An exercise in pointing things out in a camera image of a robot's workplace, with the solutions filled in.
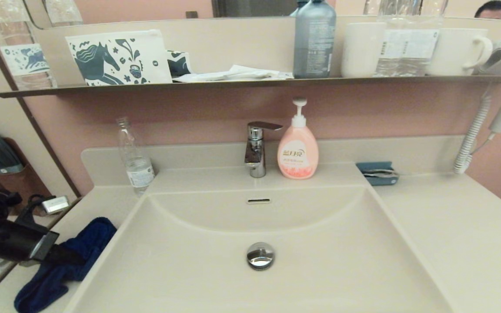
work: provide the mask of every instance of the faucet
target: faucet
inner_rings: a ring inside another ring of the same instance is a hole
[[[266,175],[266,162],[264,160],[264,129],[280,130],[282,125],[266,122],[250,122],[247,125],[248,140],[247,150],[245,151],[245,165],[250,170],[250,176],[255,178],[264,177]]]

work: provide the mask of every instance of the sink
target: sink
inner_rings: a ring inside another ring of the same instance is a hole
[[[154,193],[66,312],[453,312],[422,259],[370,186]]]

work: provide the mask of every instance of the backsplash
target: backsplash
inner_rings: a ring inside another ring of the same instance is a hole
[[[26,101],[64,168],[86,194],[93,185],[80,153],[89,147],[116,146],[115,118],[123,115],[149,145],[242,142],[249,121],[289,125],[294,114],[291,99],[300,95],[309,99],[304,113],[318,139],[453,135],[467,131],[485,87],[387,83],[91,93]],[[489,121],[501,103],[501,86],[494,88],[493,96]],[[267,133],[266,140],[282,135]],[[477,153],[468,173],[501,198],[501,135]]]

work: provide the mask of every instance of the faucet handle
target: faucet handle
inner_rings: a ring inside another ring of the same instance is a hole
[[[248,139],[250,140],[261,140],[264,137],[263,135],[264,129],[280,130],[284,128],[283,125],[278,125],[276,123],[261,122],[261,121],[250,122],[247,125],[247,127],[248,127]]]

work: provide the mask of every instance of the sink overflow hole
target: sink overflow hole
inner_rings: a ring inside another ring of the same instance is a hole
[[[247,204],[267,204],[272,202],[272,200],[268,198],[262,198],[262,199],[249,199],[247,200]]]

